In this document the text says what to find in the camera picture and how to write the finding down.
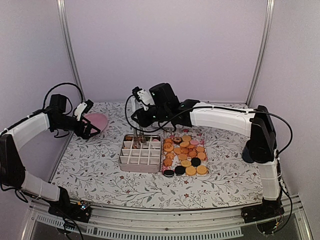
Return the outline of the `metal serving tongs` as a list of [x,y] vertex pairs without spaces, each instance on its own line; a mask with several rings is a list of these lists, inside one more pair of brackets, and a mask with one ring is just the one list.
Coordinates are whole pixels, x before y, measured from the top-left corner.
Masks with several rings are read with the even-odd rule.
[[[132,113],[134,114],[137,110],[137,107],[140,107],[140,104],[137,102],[135,97],[132,97],[130,101]],[[135,127],[135,129],[133,130],[133,145],[135,148],[139,149],[141,147],[141,144],[146,143],[146,137],[141,126],[139,126],[135,121],[133,122],[133,125]]]

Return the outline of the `orange swirl cookie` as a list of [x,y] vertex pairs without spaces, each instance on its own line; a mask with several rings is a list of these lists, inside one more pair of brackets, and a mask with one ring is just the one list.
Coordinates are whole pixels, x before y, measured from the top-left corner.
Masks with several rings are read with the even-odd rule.
[[125,137],[125,141],[132,141],[133,140],[133,137],[132,136],[126,136]]

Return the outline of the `pink divided cookie tin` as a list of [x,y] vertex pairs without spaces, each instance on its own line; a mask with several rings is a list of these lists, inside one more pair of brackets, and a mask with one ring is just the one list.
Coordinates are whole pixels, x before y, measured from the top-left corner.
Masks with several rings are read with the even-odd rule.
[[158,173],[161,168],[162,137],[159,135],[146,135],[146,143],[140,148],[134,146],[134,141],[122,141],[118,163],[123,172]]

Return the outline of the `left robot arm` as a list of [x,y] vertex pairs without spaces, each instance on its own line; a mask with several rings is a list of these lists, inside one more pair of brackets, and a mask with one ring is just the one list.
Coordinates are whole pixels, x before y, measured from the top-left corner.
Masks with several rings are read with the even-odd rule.
[[67,101],[67,96],[54,94],[48,106],[5,128],[0,134],[1,190],[13,190],[17,194],[44,200],[63,217],[70,217],[74,211],[82,211],[84,207],[71,203],[65,188],[44,180],[43,174],[36,176],[35,170],[28,171],[29,164],[23,163],[25,157],[21,154],[31,158],[53,153],[49,149],[52,140],[41,143],[49,133],[62,131],[88,140],[101,132],[86,117],[94,105],[91,100],[81,101],[73,113],[66,112]]

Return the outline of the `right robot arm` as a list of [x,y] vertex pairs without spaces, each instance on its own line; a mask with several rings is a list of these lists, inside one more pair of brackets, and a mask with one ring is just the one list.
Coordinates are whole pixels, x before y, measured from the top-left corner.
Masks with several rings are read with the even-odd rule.
[[256,109],[240,109],[215,106],[199,100],[180,102],[169,83],[160,83],[149,90],[135,87],[132,90],[135,109],[131,119],[142,128],[159,123],[184,127],[211,127],[245,135],[249,138],[242,155],[258,165],[262,182],[262,203],[242,209],[244,217],[269,218],[281,214],[282,188],[280,184],[279,151],[276,131],[268,109],[260,105]]

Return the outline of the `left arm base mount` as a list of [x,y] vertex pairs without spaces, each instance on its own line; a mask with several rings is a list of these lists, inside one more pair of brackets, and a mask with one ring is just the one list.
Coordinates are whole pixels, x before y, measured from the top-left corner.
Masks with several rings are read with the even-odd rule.
[[92,214],[90,206],[83,207],[77,203],[59,203],[53,201],[48,201],[48,203],[48,213],[57,217],[88,223]]

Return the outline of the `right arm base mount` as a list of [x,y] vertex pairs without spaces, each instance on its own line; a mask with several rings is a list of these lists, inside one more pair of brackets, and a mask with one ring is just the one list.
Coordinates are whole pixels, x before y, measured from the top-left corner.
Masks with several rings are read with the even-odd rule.
[[282,202],[275,200],[262,200],[262,203],[241,209],[241,217],[245,223],[252,223],[269,218],[274,218],[285,213]]

